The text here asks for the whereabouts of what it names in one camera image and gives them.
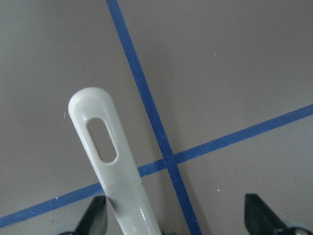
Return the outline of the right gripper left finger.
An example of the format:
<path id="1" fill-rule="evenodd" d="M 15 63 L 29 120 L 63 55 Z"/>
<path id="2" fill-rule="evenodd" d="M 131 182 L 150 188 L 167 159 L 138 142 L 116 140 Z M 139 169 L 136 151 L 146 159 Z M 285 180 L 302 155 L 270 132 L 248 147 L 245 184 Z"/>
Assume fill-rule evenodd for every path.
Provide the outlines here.
<path id="1" fill-rule="evenodd" d="M 105 235 L 108 227 L 105 196 L 92 199 L 83 217 L 74 230 L 75 235 Z"/>

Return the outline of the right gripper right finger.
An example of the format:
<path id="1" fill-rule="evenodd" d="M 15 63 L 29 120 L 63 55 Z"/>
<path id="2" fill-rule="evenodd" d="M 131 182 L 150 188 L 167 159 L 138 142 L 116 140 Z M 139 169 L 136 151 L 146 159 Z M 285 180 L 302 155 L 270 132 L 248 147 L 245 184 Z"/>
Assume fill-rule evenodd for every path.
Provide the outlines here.
<path id="1" fill-rule="evenodd" d="M 245 195 L 244 224 L 250 235 L 280 235 L 287 226 L 257 194 Z"/>

